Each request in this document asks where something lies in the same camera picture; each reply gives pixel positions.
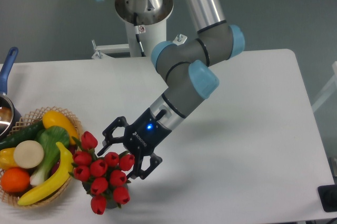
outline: saucepan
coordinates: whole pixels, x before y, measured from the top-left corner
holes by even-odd
[[[9,73],[16,59],[18,49],[9,49],[4,65],[0,71],[0,140],[4,139],[17,121],[20,113],[15,109],[13,102],[7,97],[7,81]]]

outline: red tulip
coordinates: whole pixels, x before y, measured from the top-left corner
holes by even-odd
[[[97,139],[88,131],[83,133],[81,142],[84,150],[94,149],[98,145]]]
[[[105,178],[96,178],[91,184],[90,192],[93,195],[98,195],[104,192],[108,187],[108,182]]]
[[[127,154],[120,159],[119,166],[121,170],[128,171],[135,164],[135,156]]]
[[[95,214],[102,215],[106,208],[106,198],[96,195],[91,199],[91,209]]]
[[[83,151],[77,151],[73,155],[73,159],[77,165],[89,166],[90,163],[92,162],[91,154],[89,154],[88,152],[83,152]]]
[[[76,167],[73,173],[74,173],[74,178],[82,182],[88,181],[90,177],[90,170],[87,166],[84,166],[84,165]]]
[[[123,171],[114,170],[110,175],[110,184],[112,186],[122,186],[127,181],[126,175]]]
[[[104,160],[98,159],[90,165],[90,174],[94,177],[101,177],[107,170],[107,164]]]
[[[113,197],[119,204],[126,204],[130,201],[130,195],[125,187],[117,187],[113,192]]]
[[[109,152],[105,155],[104,161],[107,163],[109,167],[115,167],[120,161],[120,157],[115,152]]]

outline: metal clamp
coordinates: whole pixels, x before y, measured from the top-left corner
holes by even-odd
[[[183,34],[178,34],[178,35],[175,37],[173,43],[179,46],[179,45],[184,44],[184,43],[186,42],[186,40],[187,40],[187,36],[185,36],[185,35],[183,35]]]

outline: blue led light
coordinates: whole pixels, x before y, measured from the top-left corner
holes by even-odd
[[[153,127],[153,125],[152,125],[152,124],[148,124],[148,125],[146,126],[146,128],[147,128],[148,130],[151,130],[151,129],[152,129],[152,127]]]

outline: orange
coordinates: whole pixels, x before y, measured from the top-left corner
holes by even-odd
[[[11,168],[2,175],[0,185],[6,192],[23,192],[29,187],[29,178],[26,170]]]

